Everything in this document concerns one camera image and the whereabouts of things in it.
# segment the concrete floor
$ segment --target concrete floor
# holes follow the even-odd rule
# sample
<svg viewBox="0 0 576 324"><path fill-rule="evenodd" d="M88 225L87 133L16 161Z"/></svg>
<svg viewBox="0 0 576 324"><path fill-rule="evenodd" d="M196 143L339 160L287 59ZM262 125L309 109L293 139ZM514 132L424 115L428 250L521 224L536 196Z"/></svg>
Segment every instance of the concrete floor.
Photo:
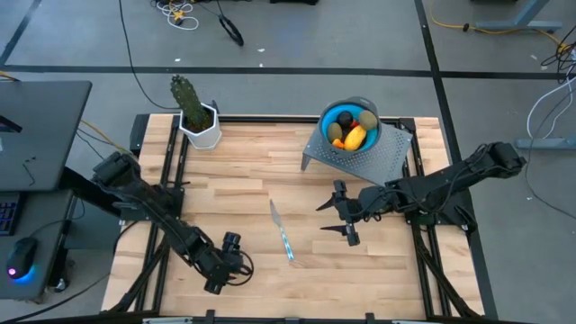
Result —
<svg viewBox="0 0 576 324"><path fill-rule="evenodd" d="M323 0L317 6L222 1L241 29L244 48L234 45L213 16L196 7L196 31L177 31L147 1L123 0L134 63L140 67L257 68L390 68L429 70L415 5L405 0ZM526 1L513 4L436 0L434 14L444 23L510 17ZM0 1L0 50L12 37L32 0ZM430 0L424 1L428 20ZM550 3L538 19L563 21L563 36L574 24L576 4ZM442 71L545 73L539 61L554 53L555 44L541 34L482 35L430 25ZM118 3L43 0L15 47L7 65L126 67L128 56ZM23 80L90 80L94 83L84 119L121 145L129 144L134 115L158 109L125 73L13 73ZM171 75L146 74L140 79L158 103L175 105L168 89ZM390 116L437 116L440 110L432 79L398 76L187 75L204 101L217 100L224 113L320 113L326 104L363 95ZM526 117L540 95L556 86L549 80L444 79L445 91L464 157L483 142L525 137ZM555 104L544 103L535 121ZM568 111L557 125L567 135L576 122ZM102 154L111 149L95 142ZM531 181L551 203L570 212L576 181L570 152L535 153ZM91 175L98 157L82 141L74 143L68 165ZM472 189L476 216L492 290L503 320L564 323L576 316L573 272L576 221L533 199L524 178L490 180ZM68 291L52 295L42 306L0 301L0 320L50 305L81 290L110 269L110 246L117 220L89 208L73 242L79 250ZM48 317L97 313L105 282Z"/></svg>

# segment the white cable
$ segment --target white cable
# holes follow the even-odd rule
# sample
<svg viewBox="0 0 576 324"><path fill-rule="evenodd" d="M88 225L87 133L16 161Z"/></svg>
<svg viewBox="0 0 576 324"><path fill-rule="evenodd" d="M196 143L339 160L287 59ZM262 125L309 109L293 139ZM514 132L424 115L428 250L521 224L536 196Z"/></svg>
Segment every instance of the white cable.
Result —
<svg viewBox="0 0 576 324"><path fill-rule="evenodd" d="M556 126L556 120L558 120L560 115L562 115L566 110L568 110L568 108L570 108L570 106L572 106L572 102L573 102L572 81L574 81L574 79L576 79L576 77L573 79L570 79L569 74L572 72L573 68L574 68L574 66L570 67L570 69L568 70L568 73L566 73L566 82L563 85L560 85L557 88L555 88L554 90L552 90L551 92L541 96L540 99L538 99L538 101L536 101L536 103L534 103L534 106L532 106L532 109L530 110L530 113L528 114L528 118L526 119L526 131L528 132L528 136L530 136L530 139L534 138L532 136L532 131L530 131L530 119L532 118L532 113L534 112L536 107L540 104L540 102L542 102L548 95L555 93L556 91L564 88L565 86L568 86L570 89L570 101L568 102L568 105L566 105L566 107L564 107L564 109L562 109L562 111L560 113L558 113L558 115L556 115L556 117L554 117L554 119L552 121L552 128L543 137L543 139L546 139L548 136L550 136L550 134L552 134L552 132L554 131L554 127Z"/></svg>
<svg viewBox="0 0 576 324"><path fill-rule="evenodd" d="M192 10L194 9L192 7L191 4L185 4L184 2L179 3L179 4L174 4L175 6L177 6L179 9L178 11L181 11L185 14L191 13ZM196 25L193 28L185 28L185 27L180 27L178 25L176 25L175 23L172 22L172 19L174 18L174 14L172 13L172 11L170 10L170 4L165 4L163 6L160 6L160 3L156 2L156 8L160 9L160 11L162 12L162 14L164 16L166 16L166 19L168 21L168 23L170 24L170 26L175 27L179 30L183 30L183 31L194 31L198 28L198 26L200 26L200 22L198 22L198 19L194 18L194 17L189 17L189 16L184 16L182 18L180 18L182 21L184 20L194 20L196 22Z"/></svg>

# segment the wooden table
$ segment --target wooden table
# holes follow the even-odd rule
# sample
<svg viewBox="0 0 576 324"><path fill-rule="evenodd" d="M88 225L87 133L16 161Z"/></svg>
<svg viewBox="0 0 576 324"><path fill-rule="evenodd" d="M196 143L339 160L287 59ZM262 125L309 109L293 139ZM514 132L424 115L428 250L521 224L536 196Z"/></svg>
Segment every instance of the wooden table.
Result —
<svg viewBox="0 0 576 324"><path fill-rule="evenodd" d="M139 162L143 178L158 183L173 116L149 117ZM425 172L448 165L437 118L416 118ZM218 317L362 319L424 319L422 292L410 227L402 215L387 214L381 222L356 226L362 243L349 247L345 237L320 230L339 225L336 210L315 211L343 179L350 197L366 181L335 168L310 162L300 171L302 150L315 124L222 122L222 141L211 152L188 150L185 163L183 219L202 228L217 245L226 231L242 236L240 245L255 263L251 282L225 286L221 295L203 290L204 279L171 254L161 314ZM176 147L180 147L178 134ZM176 173L177 154L171 178ZM269 199L281 214L295 261L289 263ZM142 268L150 224L141 222L121 239L103 309L112 307ZM482 313L482 302L464 232L436 226L444 271L470 307ZM428 272L435 313L440 314L437 285ZM147 305L154 284L148 285Z"/></svg>

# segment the blue light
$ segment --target blue light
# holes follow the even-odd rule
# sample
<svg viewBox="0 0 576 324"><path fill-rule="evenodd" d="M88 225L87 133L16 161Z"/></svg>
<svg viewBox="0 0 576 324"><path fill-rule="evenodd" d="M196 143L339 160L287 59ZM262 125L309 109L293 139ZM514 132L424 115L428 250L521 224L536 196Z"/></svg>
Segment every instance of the blue light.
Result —
<svg viewBox="0 0 576 324"><path fill-rule="evenodd" d="M34 279L34 274L36 274L36 265L33 265L24 277L13 279L13 281L17 284L29 284Z"/></svg>

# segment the white pot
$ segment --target white pot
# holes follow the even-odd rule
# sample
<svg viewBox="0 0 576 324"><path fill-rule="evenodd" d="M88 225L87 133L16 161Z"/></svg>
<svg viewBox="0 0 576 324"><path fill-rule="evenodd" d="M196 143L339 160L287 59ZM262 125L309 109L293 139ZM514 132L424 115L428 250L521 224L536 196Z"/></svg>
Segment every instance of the white pot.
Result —
<svg viewBox="0 0 576 324"><path fill-rule="evenodd" d="M199 133L192 132L182 125L184 112L180 112L180 130L188 137L195 149L213 150L216 149L216 145L218 145L218 142L220 142L222 138L222 131L220 130L220 123L218 122L218 112L207 104L203 103L202 106L212 111L212 116L214 116L212 127Z"/></svg>

